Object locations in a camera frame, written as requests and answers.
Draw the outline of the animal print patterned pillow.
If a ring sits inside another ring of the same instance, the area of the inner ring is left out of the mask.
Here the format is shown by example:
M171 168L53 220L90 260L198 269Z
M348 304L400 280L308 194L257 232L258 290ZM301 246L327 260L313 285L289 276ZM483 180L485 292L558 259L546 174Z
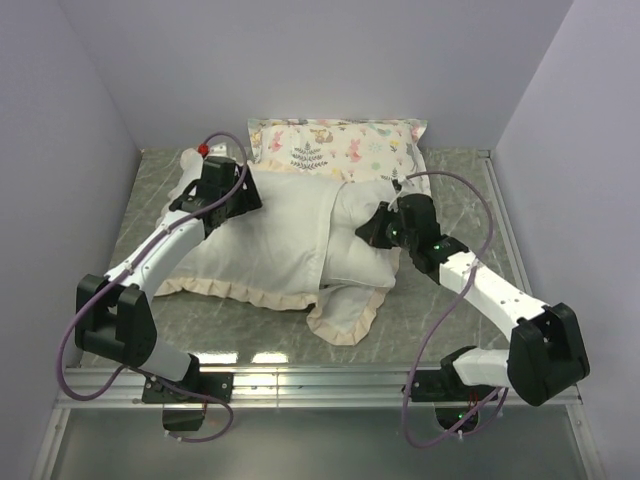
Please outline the animal print patterned pillow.
M253 159L348 182L399 180L426 169L421 119L250 119Z

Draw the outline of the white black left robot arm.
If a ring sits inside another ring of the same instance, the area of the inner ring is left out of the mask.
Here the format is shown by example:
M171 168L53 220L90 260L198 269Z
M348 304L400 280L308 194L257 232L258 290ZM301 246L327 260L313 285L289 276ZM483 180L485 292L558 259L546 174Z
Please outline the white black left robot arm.
M195 399L202 386L199 361L160 338L151 302L169 274L216 229L261 206L248 165L206 158L198 178L170 202L154 232L127 259L102 276L81 280L75 345L166 381L179 402Z

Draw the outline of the plain white pillow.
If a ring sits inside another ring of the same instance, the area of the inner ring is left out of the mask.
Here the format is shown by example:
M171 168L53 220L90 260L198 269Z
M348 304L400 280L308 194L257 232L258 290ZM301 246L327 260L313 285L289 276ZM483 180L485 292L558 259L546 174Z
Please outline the plain white pillow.
M322 286L395 286L398 252L371 247L355 234L373 217L379 204L393 196L391 183L384 180L345 183L339 189L331 212Z

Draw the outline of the aluminium front rail frame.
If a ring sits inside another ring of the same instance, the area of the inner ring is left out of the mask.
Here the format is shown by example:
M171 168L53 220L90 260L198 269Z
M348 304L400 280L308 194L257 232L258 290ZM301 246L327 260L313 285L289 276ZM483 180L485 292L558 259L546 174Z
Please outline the aluminium front rail frame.
M185 445L161 430L143 380L92 402L59 396L36 479L602 479L579 392L539 408L511 396L483 429L418 450L402 435L399 366L233 369L232 429Z

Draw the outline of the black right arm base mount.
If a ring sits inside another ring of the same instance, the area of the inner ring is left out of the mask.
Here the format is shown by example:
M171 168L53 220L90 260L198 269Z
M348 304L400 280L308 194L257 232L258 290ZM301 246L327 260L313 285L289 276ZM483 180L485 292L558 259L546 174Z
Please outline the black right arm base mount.
M413 373L411 383L402 388L401 425L405 440L415 448L427 448L448 438L462 440L479 433L499 416L508 393L508 388L463 385L444 368L418 370ZM419 444L411 434L409 404L451 402L462 402L463 406L437 408L436 420L443 431L438 437Z

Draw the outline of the aluminium right side rail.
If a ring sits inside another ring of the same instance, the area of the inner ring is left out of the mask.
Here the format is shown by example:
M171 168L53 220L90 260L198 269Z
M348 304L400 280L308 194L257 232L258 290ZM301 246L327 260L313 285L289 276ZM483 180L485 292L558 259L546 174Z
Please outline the aluminium right side rail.
M482 261L518 289L533 295L492 160L492 151L477 151L477 161L484 175L480 188L489 201L494 219L494 235Z

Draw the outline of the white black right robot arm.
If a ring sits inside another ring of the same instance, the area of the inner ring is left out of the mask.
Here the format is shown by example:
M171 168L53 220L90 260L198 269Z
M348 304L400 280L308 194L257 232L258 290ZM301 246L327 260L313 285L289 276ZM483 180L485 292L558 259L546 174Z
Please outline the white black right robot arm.
M373 248L406 250L419 272L462 295L509 342L505 350L464 347L444 357L438 371L417 372L412 400L460 400L475 387L509 388L527 404L540 406L589 376L575 312L526 294L478 261L464 243L443 234L429 196L380 203L355 234Z

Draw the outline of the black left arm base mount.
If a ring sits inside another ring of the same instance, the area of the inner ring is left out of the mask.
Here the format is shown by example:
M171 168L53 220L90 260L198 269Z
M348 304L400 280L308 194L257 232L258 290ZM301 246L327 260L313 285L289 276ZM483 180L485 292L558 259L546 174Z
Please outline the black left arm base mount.
M171 382L159 377L146 377L142 392L143 405L162 408L165 435L186 444L203 444L221 438L232 427L235 414L230 405L234 386L231 372L201 372L194 380ZM222 407L227 420L216 433L196 436L205 427L208 412Z

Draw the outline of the white pillow with cream ruffle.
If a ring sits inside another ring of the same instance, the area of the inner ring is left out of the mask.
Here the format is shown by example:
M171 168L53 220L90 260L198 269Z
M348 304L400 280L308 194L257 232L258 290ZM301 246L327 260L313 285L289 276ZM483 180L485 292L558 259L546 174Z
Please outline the white pillow with cream ruffle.
M274 311L307 310L316 336L337 346L358 344L391 288L321 285L331 212L345 183L284 166L250 171L262 207L216 229L157 296L186 291Z

